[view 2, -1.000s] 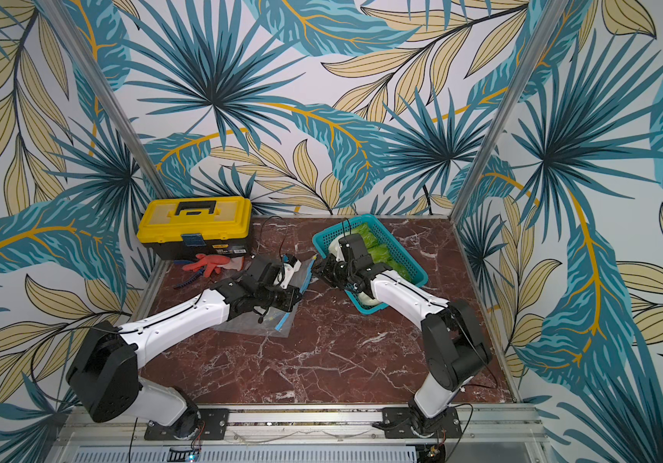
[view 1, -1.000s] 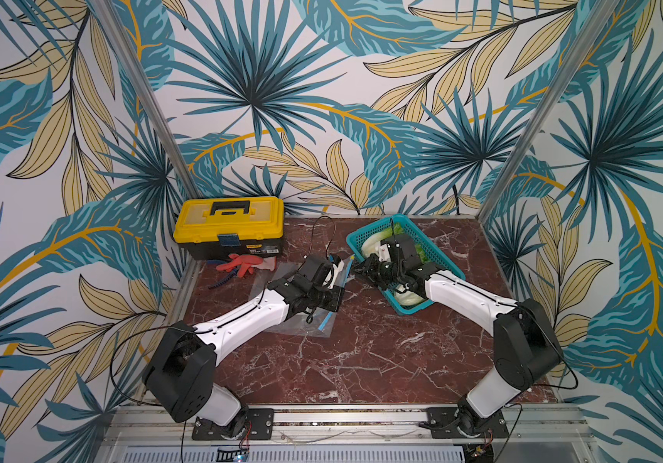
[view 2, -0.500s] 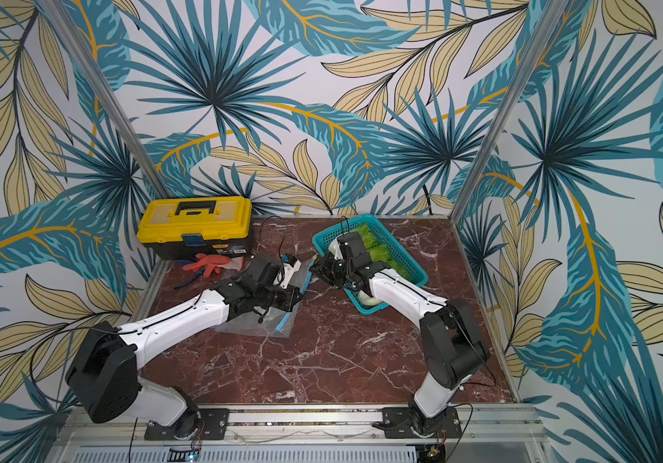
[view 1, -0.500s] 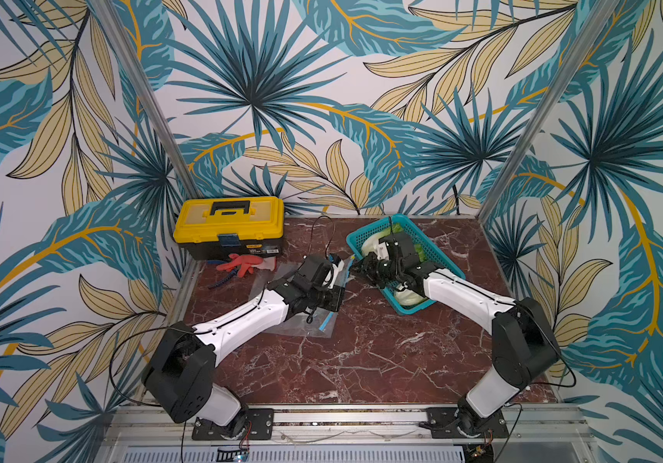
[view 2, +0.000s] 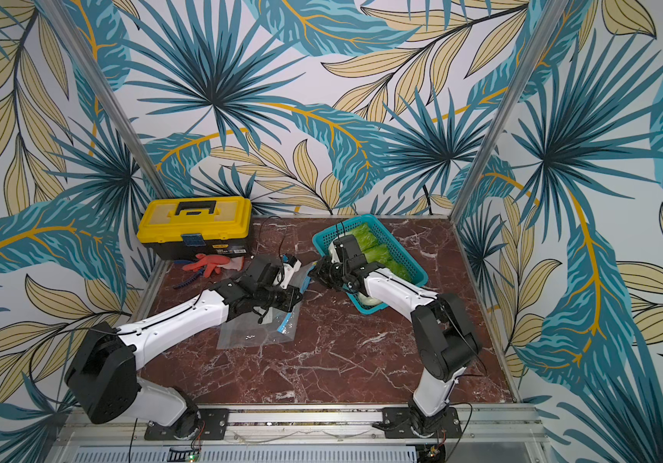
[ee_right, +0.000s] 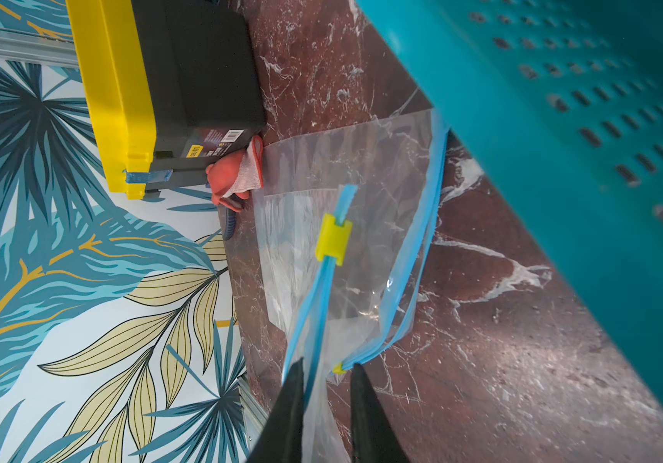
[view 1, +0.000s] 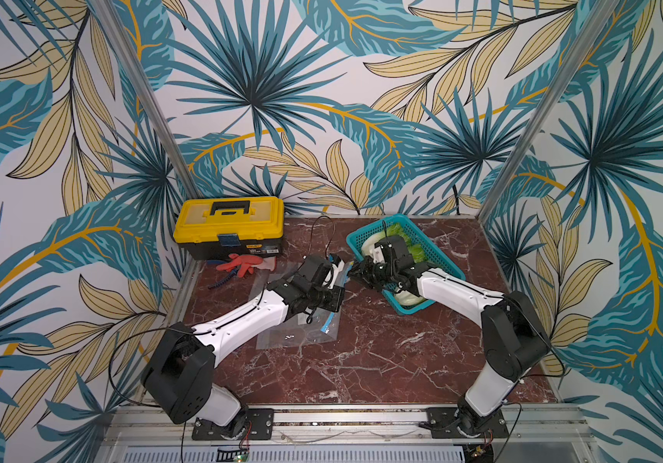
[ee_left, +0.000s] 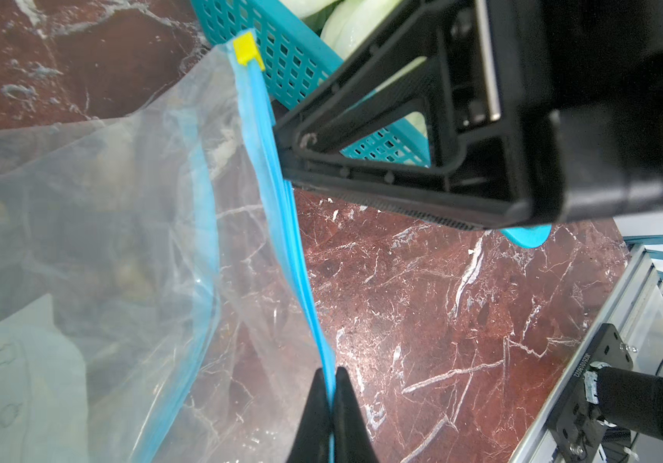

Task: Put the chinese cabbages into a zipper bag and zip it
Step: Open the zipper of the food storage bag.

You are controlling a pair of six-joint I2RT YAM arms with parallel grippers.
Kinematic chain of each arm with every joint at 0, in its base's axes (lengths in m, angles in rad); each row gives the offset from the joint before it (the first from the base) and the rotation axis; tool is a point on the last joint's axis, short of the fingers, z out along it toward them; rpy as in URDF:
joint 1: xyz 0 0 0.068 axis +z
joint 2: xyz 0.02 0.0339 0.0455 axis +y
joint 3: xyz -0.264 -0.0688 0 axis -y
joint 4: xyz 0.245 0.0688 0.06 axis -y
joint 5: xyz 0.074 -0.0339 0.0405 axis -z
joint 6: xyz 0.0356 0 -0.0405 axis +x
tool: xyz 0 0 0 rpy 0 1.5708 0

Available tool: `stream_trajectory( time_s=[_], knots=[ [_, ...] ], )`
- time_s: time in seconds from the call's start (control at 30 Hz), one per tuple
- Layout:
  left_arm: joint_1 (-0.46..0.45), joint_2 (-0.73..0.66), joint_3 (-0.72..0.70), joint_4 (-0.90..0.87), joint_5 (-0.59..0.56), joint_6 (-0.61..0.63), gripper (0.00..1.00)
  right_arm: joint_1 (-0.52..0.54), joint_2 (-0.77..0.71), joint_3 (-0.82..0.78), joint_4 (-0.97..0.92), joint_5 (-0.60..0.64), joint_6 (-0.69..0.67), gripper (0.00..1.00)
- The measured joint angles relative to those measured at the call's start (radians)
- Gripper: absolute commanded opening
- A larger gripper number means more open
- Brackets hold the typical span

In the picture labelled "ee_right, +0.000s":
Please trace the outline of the clear zipper bag blue seal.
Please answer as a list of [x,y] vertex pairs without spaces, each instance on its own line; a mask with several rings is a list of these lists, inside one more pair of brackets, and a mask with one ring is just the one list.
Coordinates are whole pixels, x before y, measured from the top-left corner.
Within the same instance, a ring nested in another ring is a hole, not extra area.
[[435,110],[265,151],[253,211],[284,368],[304,369],[302,460],[345,462],[327,387],[408,335],[437,225],[448,125]]

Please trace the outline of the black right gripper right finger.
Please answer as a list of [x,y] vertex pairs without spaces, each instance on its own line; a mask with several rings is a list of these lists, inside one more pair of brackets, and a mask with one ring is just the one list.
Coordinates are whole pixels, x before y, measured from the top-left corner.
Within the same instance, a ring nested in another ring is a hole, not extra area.
[[361,364],[351,375],[351,435],[354,463],[409,463]]

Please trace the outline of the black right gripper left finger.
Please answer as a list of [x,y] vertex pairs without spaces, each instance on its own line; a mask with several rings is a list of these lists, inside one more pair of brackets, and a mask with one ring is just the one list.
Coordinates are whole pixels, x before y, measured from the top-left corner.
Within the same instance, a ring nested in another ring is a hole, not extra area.
[[302,461],[304,410],[304,366],[302,360],[298,360],[290,368],[277,402],[246,462]]

